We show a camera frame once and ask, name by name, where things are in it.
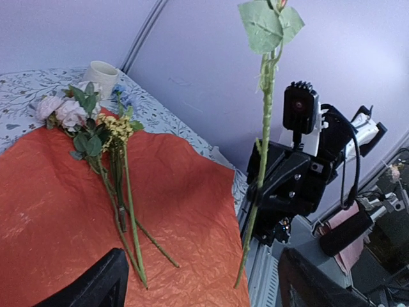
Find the yellow small flower sprig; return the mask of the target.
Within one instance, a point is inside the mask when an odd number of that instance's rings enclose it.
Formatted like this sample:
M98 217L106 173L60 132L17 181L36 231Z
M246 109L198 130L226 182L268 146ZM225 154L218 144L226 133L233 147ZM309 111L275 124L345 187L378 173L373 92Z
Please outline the yellow small flower sprig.
M135 214L127 145L135 132L143 130L143 125L132 121L128 115L116 118L103 113L98 116L97 123L102 128L98 135L102 140L102 151L95 158L96 169L107 189L123 247L144 288L148 288L138 231L142 231L174 267L179 268L180 265L138 221Z

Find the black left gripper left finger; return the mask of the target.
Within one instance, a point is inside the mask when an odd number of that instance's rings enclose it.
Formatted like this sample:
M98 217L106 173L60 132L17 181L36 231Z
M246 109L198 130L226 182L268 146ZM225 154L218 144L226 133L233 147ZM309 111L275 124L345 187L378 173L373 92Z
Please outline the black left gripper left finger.
M124 306L128 273L125 251L113 248L74 282L36 306Z

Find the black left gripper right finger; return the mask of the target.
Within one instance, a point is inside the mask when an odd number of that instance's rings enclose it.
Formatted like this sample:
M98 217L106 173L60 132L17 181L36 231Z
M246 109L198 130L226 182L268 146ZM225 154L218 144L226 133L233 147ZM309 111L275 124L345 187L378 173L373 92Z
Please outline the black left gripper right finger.
M283 250L278 272L283 306L371 306L328 278L296 249Z

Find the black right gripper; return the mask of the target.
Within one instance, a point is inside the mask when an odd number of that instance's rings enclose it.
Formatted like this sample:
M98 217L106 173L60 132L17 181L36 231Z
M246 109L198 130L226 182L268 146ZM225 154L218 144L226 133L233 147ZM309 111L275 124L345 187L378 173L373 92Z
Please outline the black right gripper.
M287 243L295 216L316 211L326 186L347 160L348 143L357 144L357 129L334 106L324 104L324 120L329 126L320 133L318 153L303 148L268 144L265 178L257 188L261 156L253 148L247 167L247 200L257 210L252 236L263 245Z

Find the pink rose flower stem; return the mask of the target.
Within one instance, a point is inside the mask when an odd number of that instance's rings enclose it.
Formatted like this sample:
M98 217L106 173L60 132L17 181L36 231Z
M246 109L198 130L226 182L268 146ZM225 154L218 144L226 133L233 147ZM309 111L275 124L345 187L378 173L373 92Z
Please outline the pink rose flower stem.
M86 161L98 175L95 158L102 151L98 136L102 128L97 118L107 114L100 104L101 91L98 83L85 81L77 86L69 85L63 90L64 97L44 96L36 107L36 117L48 129L57 127L72 139L74 150L70 155L77 161Z

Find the orange tissue paper sheet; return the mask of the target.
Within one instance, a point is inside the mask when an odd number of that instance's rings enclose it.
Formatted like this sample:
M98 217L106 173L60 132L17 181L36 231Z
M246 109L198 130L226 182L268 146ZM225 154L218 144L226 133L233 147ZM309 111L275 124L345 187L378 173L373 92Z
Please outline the orange tissue paper sheet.
M70 152L72 140L39 128L1 156L1 305L33 306L77 279L122 241L102 179ZM171 134L128 142L139 242L148 278L128 277L127 306L248 306L234 287L242 244L234 171Z

